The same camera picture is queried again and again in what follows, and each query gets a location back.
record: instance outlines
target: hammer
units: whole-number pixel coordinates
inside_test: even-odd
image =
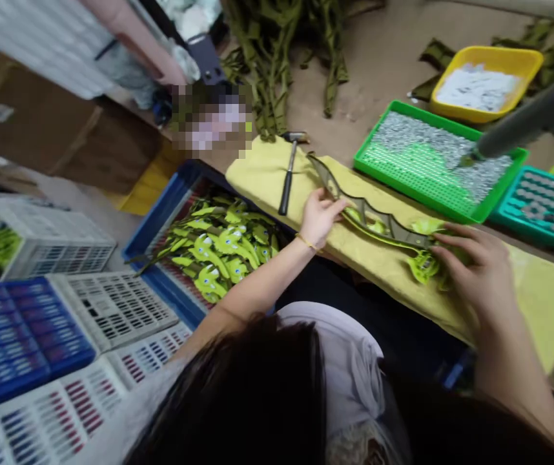
[[[282,137],[288,142],[292,142],[292,152],[290,153],[290,164],[285,173],[283,181],[282,202],[279,204],[279,214],[285,216],[288,213],[288,201],[290,200],[290,188],[292,187],[292,168],[294,167],[294,155],[296,146],[299,143],[309,143],[309,135],[305,132],[288,131],[282,134]]]

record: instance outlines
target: hand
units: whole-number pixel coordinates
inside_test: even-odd
[[[432,247],[431,251],[445,264],[458,293],[476,311],[480,323],[503,324],[511,316],[519,315],[509,253],[503,242],[478,229],[453,223],[444,227],[461,237],[446,234],[434,237],[464,250],[473,263],[464,265],[445,247]]]
[[[342,219],[340,213],[347,205],[344,199],[338,201],[322,200],[324,194],[323,187],[310,193],[305,202],[303,225],[301,226],[301,236],[319,249],[327,243],[327,236],[333,227],[333,223]]]

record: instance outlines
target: left hand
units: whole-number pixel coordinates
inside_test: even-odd
[[[344,199],[338,201],[323,200],[324,194],[323,187],[310,193],[305,202],[303,225],[301,226],[301,236],[319,249],[327,243],[327,236],[333,227],[333,223],[341,220],[340,213],[348,204]]]

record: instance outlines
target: green tray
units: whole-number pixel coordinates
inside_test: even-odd
[[[514,162],[488,196],[481,203],[476,204],[470,198],[469,191],[461,186],[459,178],[445,168],[444,159],[440,153],[430,146],[419,145],[407,152],[394,153],[372,141],[378,127],[392,111],[419,119],[430,126],[445,129],[471,141],[476,141],[482,136],[482,133],[476,129],[394,100],[354,156],[355,169],[403,192],[456,222],[483,223],[501,200],[503,192],[520,172],[520,166],[529,156],[529,152],[525,149],[512,150],[509,155]]]

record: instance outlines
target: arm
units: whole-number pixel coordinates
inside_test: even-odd
[[[467,267],[448,249],[432,248],[479,319],[475,389],[554,441],[554,398],[518,309],[505,245],[483,231],[454,224],[446,227],[461,237],[436,234],[436,238],[473,259]]]
[[[303,212],[301,236],[318,249],[324,247],[333,223],[340,219],[344,200],[321,200],[324,190],[313,191]],[[254,315],[264,315],[285,288],[303,271],[315,250],[295,238],[277,256],[236,284],[202,320],[173,359],[192,356],[219,334],[241,329]]]

